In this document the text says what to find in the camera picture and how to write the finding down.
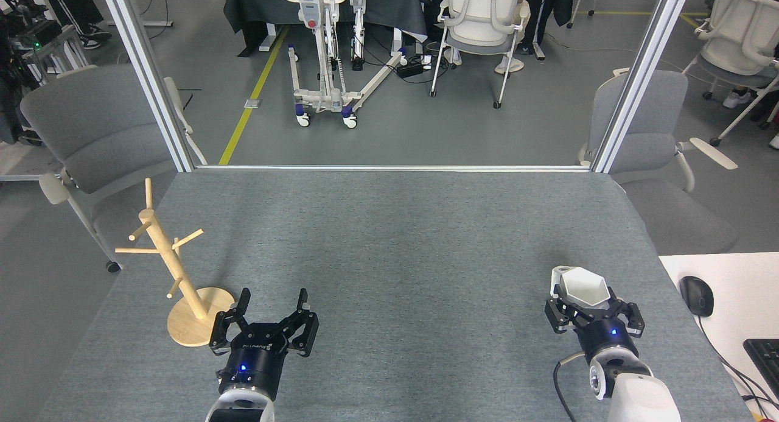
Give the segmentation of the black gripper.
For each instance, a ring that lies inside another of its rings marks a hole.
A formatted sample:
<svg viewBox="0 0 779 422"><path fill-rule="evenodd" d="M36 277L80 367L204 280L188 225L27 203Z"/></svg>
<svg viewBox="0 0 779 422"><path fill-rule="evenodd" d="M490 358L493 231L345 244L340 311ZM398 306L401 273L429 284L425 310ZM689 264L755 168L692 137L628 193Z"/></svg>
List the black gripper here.
<svg viewBox="0 0 779 422"><path fill-rule="evenodd" d="M296 311L274 327L274 333L278 336L266 339L264 334L256 334L251 338L251 326L245 320L250 299L250 290L244 288L236 305L216 314L209 339L209 347L215 355L226 353L226 332L230 325L237 324L241 329L241 334L231 342L226 367L218 371L218 391L225 393L231 388L253 389L274 401L288 348L297 350L300 356L310 356L319 319L308 304L307 290L301 288Z"/></svg>
<svg viewBox="0 0 779 422"><path fill-rule="evenodd" d="M589 324L585 312L578 303L562 297L549 297L545 303L545 314L554 333L560 335L575 329L587 363L601 350L616 345L639 355L631 337L643 336L645 320L636 303L609 300L601 320Z"/></svg>

